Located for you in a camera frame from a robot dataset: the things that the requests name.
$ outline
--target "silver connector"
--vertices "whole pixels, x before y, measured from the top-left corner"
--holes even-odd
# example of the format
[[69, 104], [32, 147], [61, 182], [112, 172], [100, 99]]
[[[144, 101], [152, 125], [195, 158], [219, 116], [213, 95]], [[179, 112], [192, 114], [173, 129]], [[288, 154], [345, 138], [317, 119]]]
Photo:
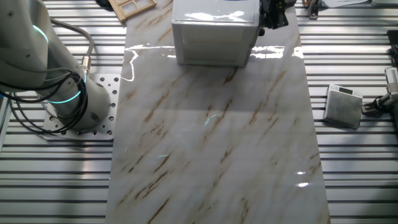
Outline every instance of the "silver connector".
[[86, 75], [90, 76], [91, 58], [89, 56], [84, 56], [81, 65]]

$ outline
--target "wooden frame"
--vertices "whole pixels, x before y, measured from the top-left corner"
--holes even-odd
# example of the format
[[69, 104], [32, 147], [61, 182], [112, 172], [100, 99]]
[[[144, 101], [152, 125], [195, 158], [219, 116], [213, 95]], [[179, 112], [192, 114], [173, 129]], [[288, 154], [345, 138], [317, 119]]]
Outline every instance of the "wooden frame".
[[[148, 4], [144, 7], [139, 7], [137, 4], [137, 1], [142, 1], [142, 0], [109, 0], [109, 2], [112, 5], [113, 10], [115, 11], [116, 15], [118, 16], [118, 18], [121, 22], [124, 22], [128, 18], [133, 17], [141, 12], [144, 12], [144, 11], [156, 6], [156, 0], [149, 0], [150, 4]], [[126, 14], [123, 11], [123, 6], [132, 4], [132, 3], [137, 7], [137, 10]]]

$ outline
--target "slotted metal surface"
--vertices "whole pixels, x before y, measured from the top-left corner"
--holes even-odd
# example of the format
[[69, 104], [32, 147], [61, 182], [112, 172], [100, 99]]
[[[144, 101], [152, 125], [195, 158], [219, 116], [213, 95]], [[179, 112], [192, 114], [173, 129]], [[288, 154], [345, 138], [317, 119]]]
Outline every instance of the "slotted metal surface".
[[[126, 26], [113, 12], [94, 0], [45, 3], [50, 16], [93, 36], [92, 72], [121, 73]], [[386, 32], [398, 29], [398, 9], [357, 4], [322, 11], [317, 21], [308, 20], [301, 2], [296, 10], [331, 222], [398, 223], [398, 140], [392, 117], [363, 117], [357, 131], [322, 123], [331, 83], [362, 92], [365, 103], [386, 93]], [[81, 60], [88, 41], [61, 27], [55, 30]], [[23, 107], [28, 117], [43, 123], [40, 105]], [[0, 223], [104, 223], [112, 145], [47, 142], [11, 116], [0, 153]]]

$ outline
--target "mounting plate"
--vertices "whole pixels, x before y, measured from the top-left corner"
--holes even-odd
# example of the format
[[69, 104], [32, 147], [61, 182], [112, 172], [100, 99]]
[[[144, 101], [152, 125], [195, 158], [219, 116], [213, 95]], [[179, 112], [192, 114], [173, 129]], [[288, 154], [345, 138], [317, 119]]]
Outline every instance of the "mounting plate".
[[[109, 97], [111, 98], [111, 107], [109, 109], [109, 113], [106, 118], [97, 126], [92, 128], [91, 130], [78, 132], [75, 130], [69, 130], [64, 133], [58, 133], [54, 135], [44, 134], [43, 138], [46, 140], [112, 140], [114, 137], [114, 127], [116, 124], [116, 112], [118, 111], [118, 103], [119, 103], [119, 89], [121, 76], [118, 74], [90, 74], [91, 79], [94, 82], [98, 82], [103, 85], [106, 91], [109, 93]], [[48, 104], [48, 109], [53, 114], [53, 107]], [[63, 124], [58, 119], [54, 119], [48, 113], [45, 114], [44, 119], [44, 129], [54, 130], [58, 127], [62, 127]]]

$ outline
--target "white marble surface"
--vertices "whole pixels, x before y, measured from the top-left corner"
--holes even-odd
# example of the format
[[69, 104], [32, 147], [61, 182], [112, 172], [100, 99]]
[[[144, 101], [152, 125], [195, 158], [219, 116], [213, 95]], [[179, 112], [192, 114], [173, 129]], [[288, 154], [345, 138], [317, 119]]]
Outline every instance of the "white marble surface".
[[294, 9], [246, 68], [177, 65], [171, 10], [127, 23], [106, 223], [328, 223]]

